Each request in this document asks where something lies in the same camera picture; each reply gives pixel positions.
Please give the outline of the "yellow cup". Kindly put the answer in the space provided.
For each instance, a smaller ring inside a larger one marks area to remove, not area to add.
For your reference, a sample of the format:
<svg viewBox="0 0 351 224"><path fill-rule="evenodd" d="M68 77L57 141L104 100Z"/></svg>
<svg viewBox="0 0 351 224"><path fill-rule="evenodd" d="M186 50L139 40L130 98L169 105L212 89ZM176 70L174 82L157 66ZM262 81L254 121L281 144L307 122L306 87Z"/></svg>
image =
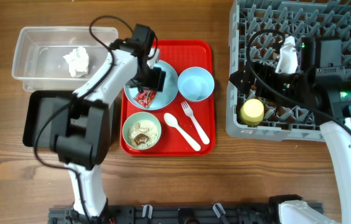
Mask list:
<svg viewBox="0 0 351 224"><path fill-rule="evenodd" d="M264 118L264 105L260 100L250 99L240 108L240 119L243 124L257 126Z"/></svg>

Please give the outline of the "red snack wrapper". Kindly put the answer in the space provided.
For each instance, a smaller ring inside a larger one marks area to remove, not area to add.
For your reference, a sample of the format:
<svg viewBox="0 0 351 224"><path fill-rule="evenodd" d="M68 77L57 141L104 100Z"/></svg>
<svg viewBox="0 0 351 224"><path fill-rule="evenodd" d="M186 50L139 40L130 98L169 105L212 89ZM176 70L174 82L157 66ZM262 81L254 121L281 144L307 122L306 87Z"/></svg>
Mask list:
<svg viewBox="0 0 351 224"><path fill-rule="evenodd" d="M136 101L143 108L149 108L152 102L154 101L157 92L154 90L143 90L138 93L133 100Z"/></svg>

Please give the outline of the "white napkin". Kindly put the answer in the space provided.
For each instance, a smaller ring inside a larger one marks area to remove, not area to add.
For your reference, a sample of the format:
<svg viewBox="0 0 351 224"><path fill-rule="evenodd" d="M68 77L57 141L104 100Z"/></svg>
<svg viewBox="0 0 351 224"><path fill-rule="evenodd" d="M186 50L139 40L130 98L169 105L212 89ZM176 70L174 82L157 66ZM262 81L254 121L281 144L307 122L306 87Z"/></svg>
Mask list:
<svg viewBox="0 0 351 224"><path fill-rule="evenodd" d="M69 54L64 55L68 64L68 71L73 78L80 78L88 73L89 56L86 48L78 47L73 49Z"/></svg>

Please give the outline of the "green bowl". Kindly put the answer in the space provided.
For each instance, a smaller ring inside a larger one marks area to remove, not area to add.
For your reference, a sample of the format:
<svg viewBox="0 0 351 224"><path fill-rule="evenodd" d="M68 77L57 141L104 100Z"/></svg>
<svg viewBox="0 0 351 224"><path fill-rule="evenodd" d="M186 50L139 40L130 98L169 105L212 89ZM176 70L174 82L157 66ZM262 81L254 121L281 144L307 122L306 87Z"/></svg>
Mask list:
<svg viewBox="0 0 351 224"><path fill-rule="evenodd" d="M136 148L131 146L131 142L130 142L130 140L128 138L128 131L129 131L130 127L133 125L133 123L141 121L141 120L145 120L145 119L152 121L157 126L158 131L159 131L159 136L158 136L157 141L150 148L153 148L159 142L159 140L161 138L161 133L162 133L161 124L160 124L159 120L153 114L148 113L148 112L138 112L138 113L132 114L129 118L126 119L126 121L124 122L123 127L122 127L123 139L125 140L126 144L129 147L131 147L131 149L135 149L135 150L138 150L138 151L144 151L144 150L150 149L150 148L147 148L147 149L136 149Z"/></svg>

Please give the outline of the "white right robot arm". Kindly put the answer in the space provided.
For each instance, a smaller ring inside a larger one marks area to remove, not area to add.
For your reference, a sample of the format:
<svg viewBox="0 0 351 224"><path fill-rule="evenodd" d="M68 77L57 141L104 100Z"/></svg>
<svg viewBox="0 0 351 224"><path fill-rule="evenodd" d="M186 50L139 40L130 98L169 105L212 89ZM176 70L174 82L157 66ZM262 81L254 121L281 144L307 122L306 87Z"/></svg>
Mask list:
<svg viewBox="0 0 351 224"><path fill-rule="evenodd" d="M240 93L256 85L260 97L314 114L332 159L342 222L351 223L351 80L344 80L344 73L336 63L314 63L296 73L296 66L277 69L248 61L246 70L230 73L229 81Z"/></svg>

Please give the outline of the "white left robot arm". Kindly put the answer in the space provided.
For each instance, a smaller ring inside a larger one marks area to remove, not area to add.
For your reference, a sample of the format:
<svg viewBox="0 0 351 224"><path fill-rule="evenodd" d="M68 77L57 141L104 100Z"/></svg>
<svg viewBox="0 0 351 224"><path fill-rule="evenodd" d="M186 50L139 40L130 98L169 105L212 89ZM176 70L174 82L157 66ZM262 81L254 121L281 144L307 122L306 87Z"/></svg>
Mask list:
<svg viewBox="0 0 351 224"><path fill-rule="evenodd" d="M45 140L61 169L69 171L75 201L64 211L65 221L109 222L101 163L110 147L110 106L126 85L163 89L166 74L153 66L157 44L155 35L117 39L106 46L105 61L80 88L39 90L30 96L22 142L37 154Z"/></svg>

